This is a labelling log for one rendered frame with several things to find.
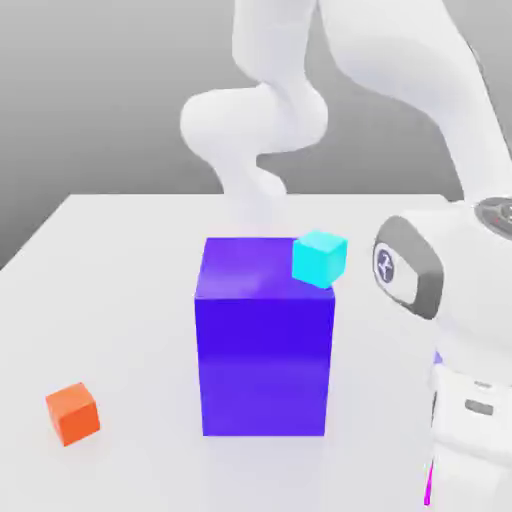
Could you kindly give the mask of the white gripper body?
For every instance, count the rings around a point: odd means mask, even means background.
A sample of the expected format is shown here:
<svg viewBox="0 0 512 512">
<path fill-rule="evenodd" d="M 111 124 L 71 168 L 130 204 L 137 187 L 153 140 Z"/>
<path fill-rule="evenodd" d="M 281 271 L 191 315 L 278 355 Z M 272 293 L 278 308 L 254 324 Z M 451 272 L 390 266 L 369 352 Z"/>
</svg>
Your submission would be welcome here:
<svg viewBox="0 0 512 512">
<path fill-rule="evenodd" d="M 433 512 L 512 512 L 512 441 L 433 443 Z"/>
</svg>

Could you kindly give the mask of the small cyan cube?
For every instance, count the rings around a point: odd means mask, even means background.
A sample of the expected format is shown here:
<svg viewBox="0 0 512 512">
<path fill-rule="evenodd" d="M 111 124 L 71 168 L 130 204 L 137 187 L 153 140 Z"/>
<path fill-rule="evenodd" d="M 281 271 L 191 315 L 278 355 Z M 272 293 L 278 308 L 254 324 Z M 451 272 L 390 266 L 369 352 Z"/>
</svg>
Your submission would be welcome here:
<svg viewBox="0 0 512 512">
<path fill-rule="evenodd" d="M 292 277 L 329 288 L 346 268 L 348 240 L 322 231 L 312 231 L 292 244 Z"/>
</svg>

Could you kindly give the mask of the small orange cube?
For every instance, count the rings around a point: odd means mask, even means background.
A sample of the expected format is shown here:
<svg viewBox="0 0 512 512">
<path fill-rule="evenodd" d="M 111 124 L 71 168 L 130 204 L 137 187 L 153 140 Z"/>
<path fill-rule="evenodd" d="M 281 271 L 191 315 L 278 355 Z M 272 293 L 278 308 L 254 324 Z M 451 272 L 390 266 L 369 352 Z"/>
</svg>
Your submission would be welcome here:
<svg viewBox="0 0 512 512">
<path fill-rule="evenodd" d="M 82 382 L 47 395 L 45 401 L 64 447 L 100 430 L 96 401 Z"/>
</svg>

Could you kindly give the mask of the large blue box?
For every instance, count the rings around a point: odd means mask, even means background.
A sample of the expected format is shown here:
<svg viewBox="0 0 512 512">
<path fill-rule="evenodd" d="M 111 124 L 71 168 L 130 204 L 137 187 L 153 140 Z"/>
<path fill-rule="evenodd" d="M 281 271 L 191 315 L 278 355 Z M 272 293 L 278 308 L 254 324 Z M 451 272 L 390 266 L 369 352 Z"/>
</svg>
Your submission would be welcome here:
<svg viewBox="0 0 512 512">
<path fill-rule="evenodd" d="M 194 296 L 206 436 L 325 433 L 333 289 L 292 276 L 290 238 L 207 238 Z"/>
</svg>

